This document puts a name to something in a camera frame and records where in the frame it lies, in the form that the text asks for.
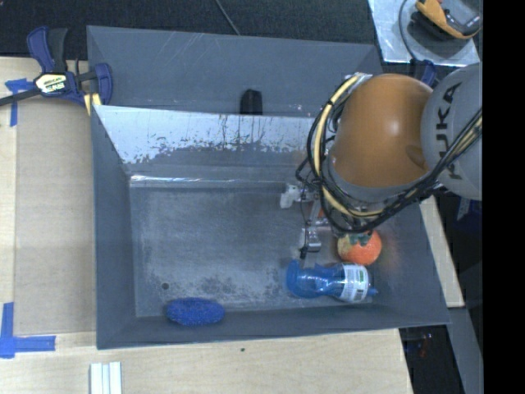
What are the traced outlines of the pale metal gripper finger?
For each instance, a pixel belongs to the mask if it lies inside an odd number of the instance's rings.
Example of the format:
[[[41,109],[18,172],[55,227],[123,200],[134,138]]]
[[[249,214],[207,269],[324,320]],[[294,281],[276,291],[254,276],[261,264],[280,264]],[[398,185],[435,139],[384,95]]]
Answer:
[[[304,260],[308,254],[316,254],[322,248],[321,240],[317,229],[314,227],[304,227],[299,238],[299,258]]]

